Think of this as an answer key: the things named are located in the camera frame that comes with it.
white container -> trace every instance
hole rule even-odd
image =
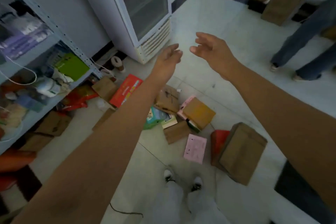
[[[61,86],[58,85],[53,79],[44,77],[38,82],[36,91],[49,98],[56,96],[61,91]]]

white cable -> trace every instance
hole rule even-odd
[[[7,111],[7,112],[12,113],[11,111],[7,110],[6,108],[3,108],[2,106],[0,106],[0,108],[1,108],[1,109],[4,109],[4,110]],[[2,142],[6,142],[6,141],[10,141],[10,140],[14,139],[15,137],[17,137],[17,136],[22,132],[22,129],[23,129],[23,120],[22,120],[22,119],[21,119],[21,122],[20,122],[20,125],[19,125],[19,126],[21,126],[21,127],[20,127],[18,133],[17,133],[15,136],[13,136],[13,137],[11,137],[11,138],[9,138],[9,139],[7,139],[7,140],[1,140],[1,139],[0,139],[0,143],[2,143]]]
[[[10,78],[8,78],[8,77],[7,77],[7,76],[0,70],[0,73],[1,73],[4,77],[6,77],[7,80],[10,80],[11,82],[14,82],[15,84],[18,84],[18,85],[30,85],[30,84],[33,84],[34,82],[36,82],[36,80],[37,80],[37,74],[36,74],[33,70],[31,70],[31,69],[29,69],[29,68],[26,68],[26,67],[24,67],[24,66],[21,66],[20,64],[18,64],[18,63],[16,63],[15,61],[11,60],[11,58],[9,58],[9,57],[6,57],[6,58],[9,59],[9,60],[10,60],[11,62],[13,62],[14,64],[18,65],[19,67],[22,67],[22,68],[24,68],[24,69],[27,69],[27,70],[31,71],[31,72],[34,73],[34,75],[35,75],[35,79],[34,79],[33,82],[30,82],[30,83],[27,83],[27,84],[21,84],[21,83],[12,81]]]
[[[116,79],[118,79],[118,80],[121,80],[121,81],[124,80],[124,79],[121,79],[121,78],[116,77],[116,76],[114,75],[114,73],[113,73],[110,69],[107,69],[106,67],[103,67],[103,66],[97,64],[92,58],[90,58],[90,60],[91,60],[93,63],[95,63],[97,66],[99,66],[99,67],[101,67],[101,68],[107,70],[108,73],[109,73],[112,77],[114,77],[114,78],[116,78]]]

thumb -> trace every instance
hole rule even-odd
[[[211,51],[209,50],[208,47],[204,45],[199,45],[199,46],[191,46],[190,52],[206,60]]]
[[[178,50],[178,51],[175,51],[173,53],[173,55],[169,58],[169,60],[174,63],[174,64],[178,64],[181,62],[181,57],[183,55],[183,52]]]

denim jeans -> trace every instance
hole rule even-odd
[[[323,3],[300,28],[284,42],[273,56],[271,63],[281,67],[285,65],[314,35],[336,25],[336,0]],[[323,52],[313,61],[296,70],[296,74],[305,80],[315,80],[322,71],[336,65],[336,44]]]

refrigerator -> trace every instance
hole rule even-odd
[[[115,47],[141,64],[170,39],[170,0],[88,1]]]

